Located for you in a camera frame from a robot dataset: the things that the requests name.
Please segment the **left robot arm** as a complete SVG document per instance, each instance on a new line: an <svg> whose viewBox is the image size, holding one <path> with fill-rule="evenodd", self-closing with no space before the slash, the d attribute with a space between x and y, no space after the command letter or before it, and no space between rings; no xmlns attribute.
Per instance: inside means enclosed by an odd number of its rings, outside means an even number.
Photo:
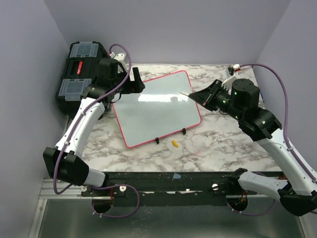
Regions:
<svg viewBox="0 0 317 238"><path fill-rule="evenodd" d="M116 59L101 59L96 81L85 88L79 109L63 138L43 152L50 177L71 185L89 185L97 195L106 195L110 184L105 173L90 168L81 159L86 141L115 94L141 93L144 89L137 67L124 69Z"/></svg>

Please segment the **yellow marker cap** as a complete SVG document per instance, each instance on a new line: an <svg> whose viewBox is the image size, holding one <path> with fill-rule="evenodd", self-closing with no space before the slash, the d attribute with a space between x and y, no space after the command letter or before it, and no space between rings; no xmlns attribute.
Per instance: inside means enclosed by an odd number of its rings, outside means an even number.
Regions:
<svg viewBox="0 0 317 238"><path fill-rule="evenodd" d="M175 140L172 141L173 146L178 147L178 144Z"/></svg>

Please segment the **pink framed whiteboard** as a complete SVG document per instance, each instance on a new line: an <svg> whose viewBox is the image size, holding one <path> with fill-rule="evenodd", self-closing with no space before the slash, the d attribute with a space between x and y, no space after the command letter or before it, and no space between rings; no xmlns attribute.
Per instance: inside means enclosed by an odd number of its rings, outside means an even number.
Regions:
<svg viewBox="0 0 317 238"><path fill-rule="evenodd" d="M180 92L192 93L186 71L180 70L144 82L142 93L122 95L113 110L128 148L182 133L202 122L198 105Z"/></svg>

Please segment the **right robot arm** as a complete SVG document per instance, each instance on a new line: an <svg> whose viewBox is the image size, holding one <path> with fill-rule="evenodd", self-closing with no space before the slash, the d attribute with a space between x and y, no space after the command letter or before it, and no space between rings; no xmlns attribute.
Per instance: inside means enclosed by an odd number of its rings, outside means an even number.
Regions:
<svg viewBox="0 0 317 238"><path fill-rule="evenodd" d="M259 88L245 78L235 80L231 90L215 80L209 87L188 95L205 109L220 110L237 120L239 128L269 153L287 177L275 179L237 169L229 177L229 191L266 195L291 214L303 216L317 208L317 183L312 178L317 174L301 155L292 154L283 137L282 124L272 112L259 106L259 96Z"/></svg>

